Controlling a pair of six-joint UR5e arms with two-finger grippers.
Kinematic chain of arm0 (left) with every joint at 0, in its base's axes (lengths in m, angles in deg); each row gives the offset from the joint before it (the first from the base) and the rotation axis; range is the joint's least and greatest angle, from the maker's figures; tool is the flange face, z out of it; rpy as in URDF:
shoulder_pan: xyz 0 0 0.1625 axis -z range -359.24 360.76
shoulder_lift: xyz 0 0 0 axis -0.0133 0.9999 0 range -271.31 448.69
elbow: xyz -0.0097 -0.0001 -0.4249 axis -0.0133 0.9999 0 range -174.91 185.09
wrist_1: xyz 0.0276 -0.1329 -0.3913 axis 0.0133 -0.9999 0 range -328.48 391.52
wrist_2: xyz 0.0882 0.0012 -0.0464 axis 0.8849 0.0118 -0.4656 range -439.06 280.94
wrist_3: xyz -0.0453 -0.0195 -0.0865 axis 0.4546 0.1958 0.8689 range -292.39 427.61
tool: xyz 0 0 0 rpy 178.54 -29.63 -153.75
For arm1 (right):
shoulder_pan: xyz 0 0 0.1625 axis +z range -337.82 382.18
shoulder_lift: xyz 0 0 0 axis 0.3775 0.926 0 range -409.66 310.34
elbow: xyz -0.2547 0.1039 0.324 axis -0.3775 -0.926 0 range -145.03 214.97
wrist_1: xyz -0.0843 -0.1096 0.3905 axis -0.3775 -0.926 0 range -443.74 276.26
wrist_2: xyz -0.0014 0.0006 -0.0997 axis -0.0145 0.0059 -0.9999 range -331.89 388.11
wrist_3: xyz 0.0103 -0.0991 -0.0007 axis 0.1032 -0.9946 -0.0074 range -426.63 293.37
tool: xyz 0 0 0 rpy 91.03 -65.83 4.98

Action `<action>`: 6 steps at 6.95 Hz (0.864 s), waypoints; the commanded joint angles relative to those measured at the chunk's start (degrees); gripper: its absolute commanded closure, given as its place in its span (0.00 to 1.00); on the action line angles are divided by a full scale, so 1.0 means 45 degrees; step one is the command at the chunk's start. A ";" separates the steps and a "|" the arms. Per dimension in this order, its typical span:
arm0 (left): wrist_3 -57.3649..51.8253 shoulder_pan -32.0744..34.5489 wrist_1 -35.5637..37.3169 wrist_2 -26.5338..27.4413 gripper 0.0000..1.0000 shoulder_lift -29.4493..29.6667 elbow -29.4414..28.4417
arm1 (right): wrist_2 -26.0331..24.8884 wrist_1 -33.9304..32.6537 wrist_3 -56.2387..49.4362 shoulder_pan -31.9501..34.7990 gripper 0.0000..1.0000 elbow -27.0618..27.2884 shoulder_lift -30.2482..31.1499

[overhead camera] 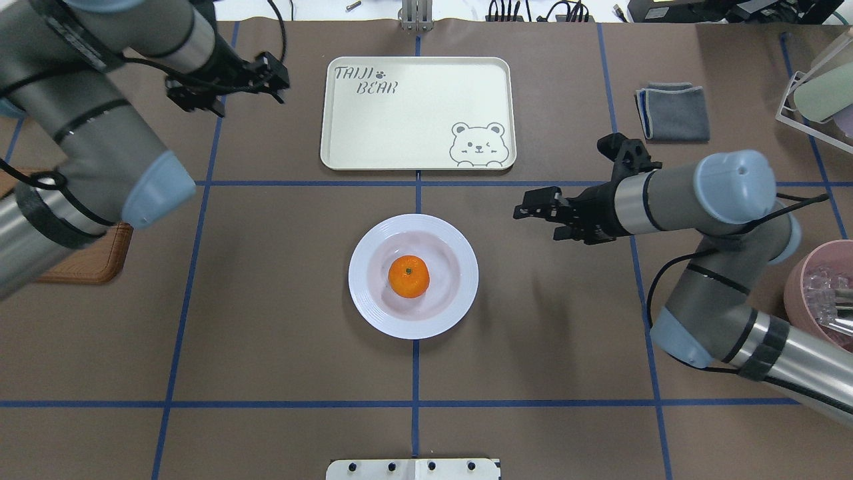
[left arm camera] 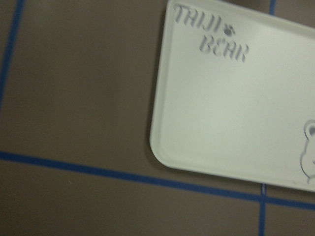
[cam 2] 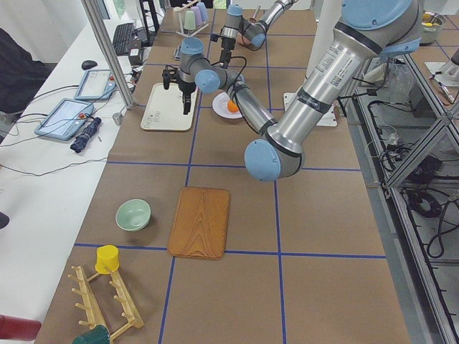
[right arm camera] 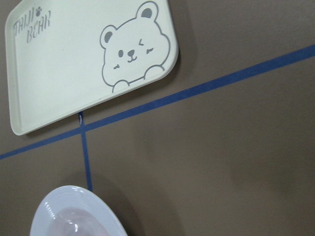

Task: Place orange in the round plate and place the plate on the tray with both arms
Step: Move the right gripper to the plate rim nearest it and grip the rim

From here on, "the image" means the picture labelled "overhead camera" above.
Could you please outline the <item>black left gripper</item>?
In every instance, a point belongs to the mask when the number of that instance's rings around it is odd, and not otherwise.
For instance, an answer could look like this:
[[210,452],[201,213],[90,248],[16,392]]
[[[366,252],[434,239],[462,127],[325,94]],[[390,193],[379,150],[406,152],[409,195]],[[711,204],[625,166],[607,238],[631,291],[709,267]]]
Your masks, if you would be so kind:
[[[247,61],[232,47],[214,47],[209,60],[194,71],[194,78],[218,85],[219,90],[241,89],[241,92],[267,94],[279,104],[285,103],[284,91],[290,88],[289,70],[271,52],[259,52]],[[167,80],[167,98],[183,111],[208,111],[225,118],[225,104],[215,92]]]

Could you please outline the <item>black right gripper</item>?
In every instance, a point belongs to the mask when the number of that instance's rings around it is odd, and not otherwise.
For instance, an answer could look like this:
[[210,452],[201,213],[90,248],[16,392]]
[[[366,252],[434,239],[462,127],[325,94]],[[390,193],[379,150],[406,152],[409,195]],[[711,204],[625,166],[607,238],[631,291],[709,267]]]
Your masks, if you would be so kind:
[[[663,167],[662,162],[652,160],[643,140],[628,139],[622,133],[601,137],[596,148],[613,163],[611,183]],[[610,183],[588,187],[576,197],[564,197],[561,188],[531,189],[524,192],[512,218],[556,221],[560,227],[552,234],[555,241],[573,240],[587,245],[613,242],[630,236],[616,216],[615,192],[616,187]]]

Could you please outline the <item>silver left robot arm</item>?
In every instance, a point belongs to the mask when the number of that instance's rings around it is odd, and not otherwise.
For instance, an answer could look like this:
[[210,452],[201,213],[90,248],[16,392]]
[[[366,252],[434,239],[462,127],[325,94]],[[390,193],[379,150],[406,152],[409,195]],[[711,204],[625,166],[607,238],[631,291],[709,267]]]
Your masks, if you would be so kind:
[[283,101],[283,55],[240,57],[211,1],[15,1],[2,10],[2,115],[31,118],[65,153],[2,197],[2,298],[114,225],[140,229],[186,203],[196,183],[110,80],[126,64],[165,74],[183,111],[225,115],[234,93]]

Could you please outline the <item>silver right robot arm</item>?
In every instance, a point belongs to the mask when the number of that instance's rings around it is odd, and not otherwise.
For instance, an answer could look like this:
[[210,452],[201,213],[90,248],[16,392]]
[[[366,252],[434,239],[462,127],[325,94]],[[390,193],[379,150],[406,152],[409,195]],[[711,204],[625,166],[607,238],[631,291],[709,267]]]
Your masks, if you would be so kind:
[[652,232],[695,230],[701,241],[656,319],[652,342],[686,367],[771,385],[805,406],[851,424],[851,354],[748,304],[768,265],[789,258],[802,230],[777,196],[776,177],[756,150],[713,154],[665,169],[643,140],[598,140],[612,161],[609,182],[565,197],[531,189],[515,219],[554,222],[555,240],[588,245]]

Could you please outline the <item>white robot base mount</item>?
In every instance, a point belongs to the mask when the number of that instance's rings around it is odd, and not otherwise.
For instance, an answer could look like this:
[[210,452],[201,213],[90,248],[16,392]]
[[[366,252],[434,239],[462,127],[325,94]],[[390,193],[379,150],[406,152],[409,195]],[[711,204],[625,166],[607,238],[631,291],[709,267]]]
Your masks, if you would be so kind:
[[498,459],[410,458],[339,459],[326,479],[502,479]]

